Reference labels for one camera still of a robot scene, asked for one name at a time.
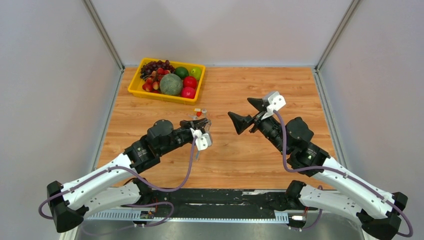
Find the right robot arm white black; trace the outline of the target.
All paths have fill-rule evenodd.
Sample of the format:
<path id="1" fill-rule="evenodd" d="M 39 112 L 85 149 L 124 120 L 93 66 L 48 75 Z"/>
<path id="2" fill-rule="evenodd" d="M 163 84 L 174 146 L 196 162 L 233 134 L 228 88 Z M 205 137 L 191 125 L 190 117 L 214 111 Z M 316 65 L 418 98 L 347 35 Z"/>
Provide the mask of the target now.
<path id="1" fill-rule="evenodd" d="M 292 209 L 303 205 L 328 211 L 358 224 L 368 235 L 378 240 L 400 236 L 405 223 L 410 238 L 413 226 L 404 209 L 408 197 L 401 192 L 382 190 L 358 177 L 342 166 L 327 151 L 312 142 L 314 132 L 307 123 L 296 117 L 284 122 L 279 110 L 285 105 L 282 96 L 248 98 L 257 110 L 256 115 L 242 116 L 228 112 L 238 134 L 248 130 L 262 135 L 281 153 L 287 172 L 298 173 L 320 180 L 337 190 L 325 193 L 302 181 L 294 180 L 286 190 L 285 201 Z"/>

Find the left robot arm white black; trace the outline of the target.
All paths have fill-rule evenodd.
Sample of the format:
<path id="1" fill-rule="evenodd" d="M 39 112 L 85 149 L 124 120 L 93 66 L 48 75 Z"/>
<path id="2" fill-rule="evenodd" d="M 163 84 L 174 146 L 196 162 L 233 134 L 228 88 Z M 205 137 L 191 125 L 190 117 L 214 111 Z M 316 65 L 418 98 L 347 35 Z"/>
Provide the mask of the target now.
<path id="1" fill-rule="evenodd" d="M 154 186 L 141 173 L 159 164 L 161 157 L 186 144 L 203 151 L 213 143 L 207 118 L 182 120 L 178 128 L 165 119 L 156 121 L 146 134 L 132 143 L 115 159 L 76 180 L 46 187 L 47 199 L 39 214 L 54 222 L 58 233 L 70 231 L 88 217 L 118 206 L 138 204 L 147 207 L 153 201 L 151 189 L 173 192 L 175 188 Z"/>

